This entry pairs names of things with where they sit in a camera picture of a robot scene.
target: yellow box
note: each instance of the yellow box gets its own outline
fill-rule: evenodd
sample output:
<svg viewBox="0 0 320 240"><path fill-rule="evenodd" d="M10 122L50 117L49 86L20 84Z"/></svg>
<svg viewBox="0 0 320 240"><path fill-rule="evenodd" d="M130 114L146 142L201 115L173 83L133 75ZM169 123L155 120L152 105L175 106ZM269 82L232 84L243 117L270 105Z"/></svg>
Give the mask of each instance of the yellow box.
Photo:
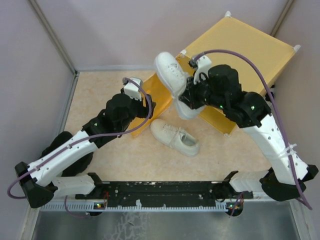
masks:
<svg viewBox="0 0 320 240"><path fill-rule="evenodd" d="M193 70L188 65L189 60L199 53L212 49L231 50L244 55L257 66L268 86L274 84L278 75L295 54L292 46L235 18L224 17L187 46L182 51L183 54L180 53L176 59L183 70L192 75ZM261 95L266 93L256 72L244 60L226 53L211 53L207 57L212 61L212 66L227 64L236 69L242 90ZM156 74L145 81L143 88L152 95L152 100L157 103L153 118L148 121L150 123L170 106L172 99ZM199 116L223 134L230 134L236 126L235 123L225 118L221 110L213 107L207 106ZM135 119L130 128L141 122L141 119ZM148 124L145 124L132 135L137 136L147 126Z"/></svg>

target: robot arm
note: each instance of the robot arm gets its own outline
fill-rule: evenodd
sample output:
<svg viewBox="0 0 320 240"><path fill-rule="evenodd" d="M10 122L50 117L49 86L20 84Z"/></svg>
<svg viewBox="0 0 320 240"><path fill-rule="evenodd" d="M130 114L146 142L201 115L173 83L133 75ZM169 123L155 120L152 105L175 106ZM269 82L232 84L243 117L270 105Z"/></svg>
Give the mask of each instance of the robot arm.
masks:
<svg viewBox="0 0 320 240"><path fill-rule="evenodd" d="M138 78L131 77L130 79L140 87L143 84ZM106 108L86 123L82 130L78 131L71 139L29 165L20 162L15 166L18 177L36 169L20 181L23 192L32 208L45 205L53 197L74 194L87 195L95 188L96 184L100 183L100 179L95 173L69 177L60 177L58 175L79 159L93 153L108 142L121 137L121 135L116 134L97 138L92 138L91 136L122 133L135 118L148 117L148 102L145 101L146 106L144 106L138 87L128 82L125 78L123 83L125 86L121 89L121 93L114 95L106 103ZM148 97L150 98L153 112L156 103L152 102L150 95ZM52 157L55 158L42 167L37 167Z"/></svg>
<svg viewBox="0 0 320 240"><path fill-rule="evenodd" d="M259 146L271 168L260 172L238 172L230 179L237 192L265 192L277 201L298 198L288 154L292 155L302 191L305 181L318 173L314 165L304 163L293 149L286 149L271 109L264 98L255 92L242 91L238 72L228 65L212 66L208 57L201 56L190 66L196 69L187 78L186 89L179 97L191 109L204 105L223 111Z"/></svg>

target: shoe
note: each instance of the shoe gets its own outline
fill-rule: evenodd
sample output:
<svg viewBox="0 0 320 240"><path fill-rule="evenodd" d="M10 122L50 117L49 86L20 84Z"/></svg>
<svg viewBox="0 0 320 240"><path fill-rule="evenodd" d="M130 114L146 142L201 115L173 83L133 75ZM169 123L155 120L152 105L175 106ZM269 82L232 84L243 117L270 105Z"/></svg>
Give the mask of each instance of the shoe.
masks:
<svg viewBox="0 0 320 240"><path fill-rule="evenodd" d="M186 89L187 77L174 56L161 52L154 60L155 72L162 84L170 91L172 98L177 99Z"/></svg>
<svg viewBox="0 0 320 240"><path fill-rule="evenodd" d="M171 126L164 120L155 119L150 129L159 142L188 157L194 157L199 152L199 141L182 128Z"/></svg>
<svg viewBox="0 0 320 240"><path fill-rule="evenodd" d="M162 84L171 93L180 118L184 120L194 119L203 109L205 109L205 106L198 109L191 109L179 100L179 96L186 89L187 77L190 75L183 71L174 56L169 52L161 52L154 60L154 68Z"/></svg>

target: wall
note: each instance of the wall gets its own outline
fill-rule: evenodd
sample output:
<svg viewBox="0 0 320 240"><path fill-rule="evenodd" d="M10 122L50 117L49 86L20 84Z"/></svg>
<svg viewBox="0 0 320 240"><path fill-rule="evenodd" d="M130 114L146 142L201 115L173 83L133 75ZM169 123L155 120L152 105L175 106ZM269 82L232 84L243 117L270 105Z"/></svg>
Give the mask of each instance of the wall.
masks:
<svg viewBox="0 0 320 240"><path fill-rule="evenodd" d="M226 11L270 33L287 0L37 2L75 68L83 71L151 66L158 53L168 51L176 55Z"/></svg>
<svg viewBox="0 0 320 240"><path fill-rule="evenodd" d="M27 201L6 194L14 166L52 141L73 76L26 0L1 1L0 33L0 236L15 240ZM12 192L23 195L18 186Z"/></svg>
<svg viewBox="0 0 320 240"><path fill-rule="evenodd" d="M320 1L298 0L276 36L302 47L276 83L275 99L291 143L308 164L320 169ZM307 182L306 197L320 236L320 176Z"/></svg>

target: beige tabletop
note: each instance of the beige tabletop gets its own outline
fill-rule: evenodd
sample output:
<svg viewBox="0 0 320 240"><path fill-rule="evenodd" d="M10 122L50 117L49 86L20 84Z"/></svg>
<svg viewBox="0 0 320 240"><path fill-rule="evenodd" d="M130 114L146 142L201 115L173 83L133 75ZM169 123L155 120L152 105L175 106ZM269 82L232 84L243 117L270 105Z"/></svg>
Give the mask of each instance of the beige tabletop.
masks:
<svg viewBox="0 0 320 240"><path fill-rule="evenodd" d="M106 107L123 87L123 77L142 80L153 71L106 71L80 74L65 130L75 134ZM200 117L182 120L171 106L160 119L182 127L200 141L200 152L187 157L157 141L150 127L138 137L123 135L93 154L85 173L94 172L103 181L218 181L231 171L261 171L270 168L255 142L240 129L222 135Z"/></svg>

